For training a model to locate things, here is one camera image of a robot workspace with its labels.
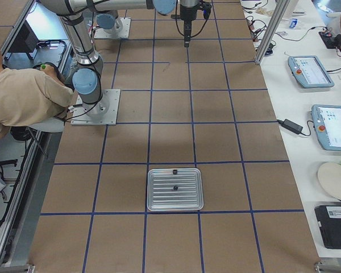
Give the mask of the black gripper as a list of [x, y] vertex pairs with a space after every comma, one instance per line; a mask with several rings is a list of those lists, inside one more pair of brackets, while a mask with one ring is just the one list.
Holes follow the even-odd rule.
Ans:
[[180, 0], [180, 18], [184, 22], [184, 47], [190, 46], [192, 21], [197, 19], [198, 0]]

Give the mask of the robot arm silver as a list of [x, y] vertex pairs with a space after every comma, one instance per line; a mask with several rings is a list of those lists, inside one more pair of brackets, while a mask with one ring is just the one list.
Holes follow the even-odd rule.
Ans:
[[64, 31], [75, 53], [76, 64], [72, 84], [81, 103], [74, 106], [74, 113], [68, 121], [75, 125], [114, 125], [117, 120], [118, 89], [103, 89], [101, 73], [103, 60], [93, 44], [93, 29], [88, 29], [83, 16], [89, 10], [96, 16], [98, 26], [112, 38], [127, 29], [126, 18], [118, 16], [119, 10], [155, 9], [161, 15], [175, 11], [175, 18], [181, 19], [184, 29], [180, 32], [184, 46], [188, 47], [192, 35], [192, 23], [202, 10], [208, 19], [211, 5], [204, 1], [42, 1], [49, 11], [61, 20]]
[[117, 35], [123, 29], [123, 23], [119, 19], [118, 11], [111, 10], [106, 13], [97, 14], [97, 25], [111, 35]]

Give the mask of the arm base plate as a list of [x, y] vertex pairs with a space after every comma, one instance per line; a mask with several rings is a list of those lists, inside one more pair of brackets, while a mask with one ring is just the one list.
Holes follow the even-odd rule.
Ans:
[[70, 123], [73, 126], [100, 126], [117, 124], [118, 108], [120, 100], [120, 89], [103, 89], [102, 99], [93, 108], [91, 105], [83, 104], [78, 95], [76, 104], [81, 107], [74, 108]]
[[120, 40], [128, 39], [130, 33], [131, 18], [113, 17], [109, 14], [99, 14], [97, 16], [95, 29], [95, 39]]

